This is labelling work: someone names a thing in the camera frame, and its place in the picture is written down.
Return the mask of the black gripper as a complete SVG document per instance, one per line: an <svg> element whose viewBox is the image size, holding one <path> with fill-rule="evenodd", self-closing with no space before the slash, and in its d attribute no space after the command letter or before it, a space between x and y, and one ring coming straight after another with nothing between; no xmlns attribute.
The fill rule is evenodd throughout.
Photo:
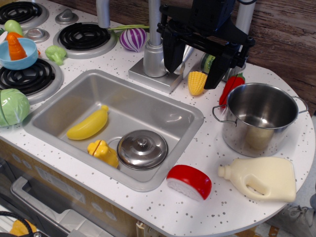
<svg viewBox="0 0 316 237"><path fill-rule="evenodd" d="M215 89L229 68L243 67L255 40L231 20L235 1L195 0L190 8L161 5L164 65L174 73L183 62L185 46L215 56L204 89Z"/></svg>

